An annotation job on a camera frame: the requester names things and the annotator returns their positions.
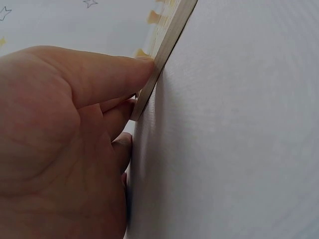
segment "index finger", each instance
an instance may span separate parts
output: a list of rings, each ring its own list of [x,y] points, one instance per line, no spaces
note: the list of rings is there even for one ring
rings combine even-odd
[[[138,92],[154,68],[150,58],[134,59],[46,46],[26,51],[59,71],[72,89],[76,108]]]

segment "yellow star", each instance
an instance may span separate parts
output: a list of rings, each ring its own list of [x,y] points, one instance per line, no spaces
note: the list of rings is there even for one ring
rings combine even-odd
[[[4,37],[3,37],[3,38],[0,39],[0,47],[2,47],[5,44],[6,44],[6,41],[5,41]]]

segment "gray star outline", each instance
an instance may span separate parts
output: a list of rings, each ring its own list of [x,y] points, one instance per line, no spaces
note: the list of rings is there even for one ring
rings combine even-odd
[[[92,5],[98,4],[95,0],[84,0],[83,2],[86,3],[87,8],[89,8]]]
[[[4,8],[2,8],[2,10],[0,11],[0,21],[3,21],[5,19],[5,16],[7,16],[10,12],[12,11],[12,9],[6,9],[6,6]]]

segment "white surface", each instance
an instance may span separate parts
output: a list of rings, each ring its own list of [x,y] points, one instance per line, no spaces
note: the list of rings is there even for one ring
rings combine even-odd
[[[319,1],[199,0],[134,144],[129,239],[319,238]]]
[[[36,45],[132,57],[143,47],[146,19],[155,5],[148,0],[1,0],[0,11],[12,10],[0,20],[0,56]],[[134,123],[125,131],[133,133]]]

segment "finger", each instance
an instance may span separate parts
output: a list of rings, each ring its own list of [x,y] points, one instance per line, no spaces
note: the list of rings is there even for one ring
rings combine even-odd
[[[146,84],[154,68],[148,57],[134,59],[48,46],[24,52],[57,69],[72,89],[76,108],[134,94]]]
[[[123,101],[130,99],[132,96],[133,95],[119,97],[116,99],[112,99],[112,100],[100,103],[100,108],[101,108],[102,113],[105,113],[106,111],[114,108],[115,106],[122,103]]]
[[[124,172],[124,173],[122,174],[122,176],[121,176],[121,180],[122,180],[122,183],[123,183],[124,188],[127,187],[127,178],[128,178],[128,175],[127,175],[126,172]]]
[[[129,133],[122,133],[112,143],[116,155],[120,173],[123,174],[129,166],[132,154],[132,136]]]
[[[135,100],[129,99],[103,114],[103,120],[111,141],[116,139],[124,130],[130,120],[134,105]]]

